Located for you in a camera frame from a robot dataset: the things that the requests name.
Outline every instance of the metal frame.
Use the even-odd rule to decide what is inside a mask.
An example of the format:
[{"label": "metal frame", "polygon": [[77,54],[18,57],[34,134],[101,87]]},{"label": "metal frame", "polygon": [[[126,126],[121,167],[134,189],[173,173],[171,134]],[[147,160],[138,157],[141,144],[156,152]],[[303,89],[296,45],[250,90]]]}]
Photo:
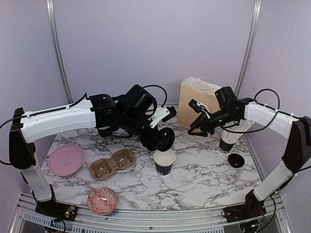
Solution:
[{"label": "metal frame", "polygon": [[246,77],[246,72],[247,72],[249,60],[250,60],[252,51],[254,49],[254,43],[255,43],[256,34],[257,34],[257,30],[258,30],[260,10],[261,10],[261,0],[255,0],[253,17],[252,17],[251,27],[250,27],[250,31],[249,31],[249,36],[248,36],[246,51],[245,51],[245,55],[244,55],[244,60],[243,60],[242,67],[240,70],[238,83],[237,83],[237,86],[235,89],[235,95],[237,97],[239,97],[241,94],[242,86],[243,86],[243,83],[244,83],[244,80]]},{"label": "metal frame", "polygon": [[58,64],[58,68],[60,71],[64,91],[65,91],[68,103],[73,103],[72,95],[71,95],[70,88],[69,88],[69,83],[68,83],[66,72],[65,72],[63,58],[62,58],[62,54],[60,51],[60,44],[59,44],[58,34],[57,34],[53,0],[47,0],[47,9],[48,9],[48,16],[49,16],[50,28],[52,32],[55,54],[57,58],[57,64]]},{"label": "metal frame", "polygon": [[[282,200],[275,196],[276,213],[282,233],[291,233],[288,228],[288,219]],[[18,233],[21,230],[23,220],[40,225],[49,226],[52,218],[35,212],[35,200],[30,194],[22,193],[18,201],[9,233]],[[67,232],[71,233],[221,233],[223,227],[248,222],[256,218],[227,223],[221,216],[223,207],[213,207],[193,210],[174,211],[145,211],[145,210],[115,210],[108,216],[99,216],[92,213],[87,206],[79,206],[77,218],[74,222],[66,222]],[[274,204],[268,199],[265,201],[266,216],[274,212]],[[52,228],[61,229],[62,223],[58,222]]]}]

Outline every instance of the white marble surface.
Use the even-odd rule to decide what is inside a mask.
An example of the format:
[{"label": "white marble surface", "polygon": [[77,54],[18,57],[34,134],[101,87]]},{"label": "white marble surface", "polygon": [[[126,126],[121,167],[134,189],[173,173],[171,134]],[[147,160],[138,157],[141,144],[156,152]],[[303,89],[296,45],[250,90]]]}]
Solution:
[{"label": "white marble surface", "polygon": [[[136,137],[131,139],[113,138],[103,141],[97,131],[78,130],[59,134],[42,170],[52,184],[56,199],[72,204],[87,205],[87,197],[97,187],[112,188],[118,195],[118,209],[179,210],[225,206],[244,201],[245,195],[260,183],[256,167],[245,143],[240,139],[232,152],[245,159],[242,168],[232,168],[228,155],[218,151],[220,134],[211,139],[190,136],[187,130],[177,124],[164,123],[175,131],[173,150],[176,162],[167,176],[158,175],[153,153],[142,147]],[[50,173],[49,155],[59,146],[74,143],[80,145],[86,155],[82,168],[68,177]],[[89,165],[111,153],[129,148],[137,157],[136,164],[125,170],[117,170],[104,181],[91,177]]]}]

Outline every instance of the pink plate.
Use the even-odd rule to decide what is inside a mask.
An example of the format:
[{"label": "pink plate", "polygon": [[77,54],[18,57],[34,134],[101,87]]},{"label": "pink plate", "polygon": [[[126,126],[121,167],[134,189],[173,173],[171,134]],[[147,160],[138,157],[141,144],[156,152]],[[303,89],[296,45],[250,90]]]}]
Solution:
[{"label": "pink plate", "polygon": [[68,144],[53,151],[49,159],[49,168],[56,176],[69,176],[77,172],[83,162],[82,148],[75,144]]}]

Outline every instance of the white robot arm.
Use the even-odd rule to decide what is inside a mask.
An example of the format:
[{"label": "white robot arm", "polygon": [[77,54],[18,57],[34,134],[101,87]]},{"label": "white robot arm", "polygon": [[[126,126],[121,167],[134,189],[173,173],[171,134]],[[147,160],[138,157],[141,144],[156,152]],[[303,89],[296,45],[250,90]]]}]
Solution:
[{"label": "white robot arm", "polygon": [[143,87],[134,85],[125,95],[115,98],[107,94],[87,97],[77,102],[43,111],[15,110],[9,134],[10,163],[19,169],[38,201],[37,212],[66,218],[67,205],[57,203],[52,187],[47,183],[37,163],[34,142],[38,139],[71,130],[97,128],[108,139],[119,128],[136,135],[151,151],[168,150],[174,142],[171,128],[159,130],[159,121],[176,115],[174,107],[158,107],[155,98]]},{"label": "white robot arm", "polygon": [[251,98],[238,100],[231,87],[223,87],[216,91],[215,95],[221,110],[213,114],[201,102],[190,101],[189,106],[197,113],[201,113],[190,125],[188,131],[190,135],[207,136],[207,133],[213,134],[217,127],[227,130],[225,124],[234,122],[238,125],[241,119],[247,119],[268,126],[267,128],[288,139],[280,164],[260,185],[246,195],[245,204],[224,209],[228,222],[260,216],[260,211],[264,209],[264,200],[286,185],[311,158],[311,119],[272,109]]}]

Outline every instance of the paper bag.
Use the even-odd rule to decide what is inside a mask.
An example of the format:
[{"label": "paper bag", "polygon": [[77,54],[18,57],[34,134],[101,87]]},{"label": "paper bag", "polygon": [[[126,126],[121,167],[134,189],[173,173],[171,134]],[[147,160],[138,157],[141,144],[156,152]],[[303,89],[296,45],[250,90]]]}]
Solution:
[{"label": "paper bag", "polygon": [[190,76],[181,83],[180,99],[178,106],[177,123],[186,129],[190,129],[190,124],[200,115],[189,106],[190,100],[201,101],[211,111],[211,113],[220,110],[215,91],[220,86],[207,83],[200,78]]}]

